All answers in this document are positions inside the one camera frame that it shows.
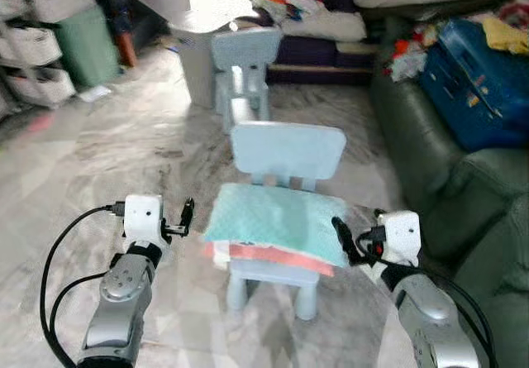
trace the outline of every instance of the mint green towel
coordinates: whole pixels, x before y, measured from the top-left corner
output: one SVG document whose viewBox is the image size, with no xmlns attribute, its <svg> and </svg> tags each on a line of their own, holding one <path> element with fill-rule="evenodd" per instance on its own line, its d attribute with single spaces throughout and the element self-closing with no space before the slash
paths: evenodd
<svg viewBox="0 0 529 368">
<path fill-rule="evenodd" d="M 253 184 L 224 184 L 206 230 L 206 241 L 276 246 L 345 266 L 332 217 L 346 203 L 321 194 Z"/>
</svg>

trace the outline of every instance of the chair backrest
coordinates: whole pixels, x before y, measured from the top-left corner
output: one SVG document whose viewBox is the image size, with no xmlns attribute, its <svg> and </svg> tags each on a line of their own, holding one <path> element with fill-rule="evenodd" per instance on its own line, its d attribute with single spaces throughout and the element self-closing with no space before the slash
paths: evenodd
<svg viewBox="0 0 529 368">
<path fill-rule="evenodd" d="M 276 27 L 256 27 L 217 33 L 212 38 L 212 56 L 220 70 L 232 66 L 264 67 L 275 61 L 283 33 Z"/>
<path fill-rule="evenodd" d="M 314 191 L 316 180 L 336 172 L 346 145 L 342 130 L 286 122 L 243 122 L 231 129 L 236 168 L 252 174 L 254 184 L 275 175 L 279 186 L 303 178 L 302 189 Z"/>
</svg>

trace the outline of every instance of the blue suitcase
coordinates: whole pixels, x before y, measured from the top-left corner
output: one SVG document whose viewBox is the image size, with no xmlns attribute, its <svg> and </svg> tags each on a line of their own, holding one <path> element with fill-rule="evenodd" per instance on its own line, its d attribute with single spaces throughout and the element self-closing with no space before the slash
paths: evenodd
<svg viewBox="0 0 529 368">
<path fill-rule="evenodd" d="M 529 59 L 491 50 L 480 25 L 450 21 L 419 82 L 468 151 L 529 141 Z"/>
</svg>

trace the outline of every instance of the black cable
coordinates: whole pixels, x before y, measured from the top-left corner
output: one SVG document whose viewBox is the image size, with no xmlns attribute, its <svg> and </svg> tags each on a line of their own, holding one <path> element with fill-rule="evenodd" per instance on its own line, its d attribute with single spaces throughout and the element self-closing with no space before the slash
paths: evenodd
<svg viewBox="0 0 529 368">
<path fill-rule="evenodd" d="M 74 228 L 75 225 L 77 225 L 79 222 L 81 222 L 86 217 L 92 215 L 93 213 L 98 213 L 100 211 L 112 211 L 112 205 L 107 205 L 104 207 L 98 207 L 88 210 L 86 213 L 83 213 L 79 215 L 73 222 L 71 222 L 62 233 L 60 233 L 59 237 L 57 237 L 57 240 L 55 240 L 54 245 L 51 247 L 50 252 L 48 254 L 48 257 L 46 258 L 46 262 L 44 264 L 44 270 L 42 273 L 42 281 L 41 281 L 41 297 L 40 297 L 40 316 L 41 316 L 41 326 L 42 331 L 44 333 L 44 338 L 48 342 L 48 345 L 50 345 L 51 350 L 54 352 L 55 356 L 59 359 L 59 361 L 62 363 L 63 366 L 66 368 L 76 368 L 75 363 L 72 361 L 72 359 L 66 354 L 66 351 L 64 351 L 63 347 L 57 342 L 51 335 L 50 329 L 48 328 L 48 323 L 46 321 L 46 306 L 45 306 L 45 299 L 46 299 L 46 286 L 48 284 L 48 274 L 50 273 L 50 265 L 51 260 L 53 259 L 53 255 L 55 254 L 55 251 L 57 250 L 57 247 L 59 244 L 64 240 L 66 235 Z"/>
<path fill-rule="evenodd" d="M 487 341 L 485 340 L 483 335 L 481 335 L 481 331 L 479 330 L 478 326 L 475 324 L 470 314 L 468 314 L 467 311 L 459 303 L 457 303 L 456 301 L 454 303 L 455 303 L 455 306 L 457 307 L 457 310 L 460 312 L 460 314 L 463 316 L 465 321 L 469 324 L 475 336 L 478 338 L 479 344 L 481 344 L 481 347 L 485 350 L 488 360 L 491 361 L 491 364 L 490 364 L 491 367 L 497 367 L 498 362 L 496 361 L 496 357 L 494 356 L 493 351 L 487 344 Z"/>
<path fill-rule="evenodd" d="M 367 251 L 364 248 L 364 246 L 362 246 L 362 241 L 365 241 L 365 240 L 367 240 L 367 241 L 369 240 L 369 233 L 368 232 L 360 234 L 355 240 L 356 247 L 365 256 L 368 256 L 368 257 L 372 258 L 373 260 L 376 260 L 376 261 L 378 261 L 380 263 L 383 263 L 383 264 L 385 264 L 388 267 L 399 268 L 399 269 L 400 268 L 406 268 L 407 270 L 410 270 L 410 271 L 415 272 L 415 273 L 421 273 L 421 274 L 427 275 L 429 277 L 437 278 L 439 280 L 444 281 L 453 290 L 457 291 L 457 293 L 460 294 L 470 304 L 472 309 L 478 315 L 478 319 L 479 319 L 479 321 L 481 322 L 481 325 L 484 328 L 485 338 L 487 340 L 485 351 L 487 352 L 487 356 L 489 356 L 489 358 L 490 358 L 490 365 L 491 365 L 491 367 L 494 367 L 494 368 L 498 366 L 498 363 L 496 362 L 496 358 L 494 357 L 495 356 L 495 350 L 494 350 L 493 334 L 492 334 L 492 330 L 490 329 L 490 326 L 488 325 L 488 320 L 485 317 L 485 315 L 484 315 L 483 311 L 481 310 L 481 308 L 479 307 L 479 305 L 475 302 L 474 299 L 472 299 L 472 297 L 464 289 L 462 289 L 458 284 L 456 284 L 452 280 L 447 279 L 444 275 L 438 275 L 437 273 L 433 273 L 433 272 L 430 272 L 428 270 L 424 270 L 424 269 L 422 269 L 420 267 L 400 265 L 399 263 L 394 263 L 394 262 L 390 262 L 389 260 L 385 260 L 385 259 L 379 258 L 375 254 L 372 254 L 369 251 Z"/>
<path fill-rule="evenodd" d="M 59 310 L 60 303 L 62 302 L 63 298 L 66 296 L 66 294 L 73 288 L 76 287 L 79 284 L 82 284 L 86 281 L 100 279 L 103 277 L 107 272 L 104 271 L 102 273 L 97 273 L 96 275 L 88 275 L 86 277 L 83 277 L 81 279 L 77 279 L 75 281 L 72 281 L 68 285 L 66 285 L 62 291 L 60 291 L 59 296 L 55 299 L 55 302 L 53 303 L 53 307 L 51 308 L 51 314 L 50 314 L 50 334 L 54 339 L 58 342 L 59 339 L 57 338 L 57 333 L 55 332 L 55 317 L 57 316 L 57 311 Z"/>
</svg>

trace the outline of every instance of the white pillow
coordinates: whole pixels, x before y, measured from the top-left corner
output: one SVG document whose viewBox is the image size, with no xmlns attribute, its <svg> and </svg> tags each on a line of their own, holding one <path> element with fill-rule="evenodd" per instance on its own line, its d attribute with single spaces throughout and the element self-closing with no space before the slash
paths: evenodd
<svg viewBox="0 0 529 368">
<path fill-rule="evenodd" d="M 285 19 L 281 22 L 283 33 L 289 36 L 314 37 L 333 41 L 355 42 L 364 39 L 365 24 L 356 12 L 329 12 L 321 10 L 302 21 Z"/>
</svg>

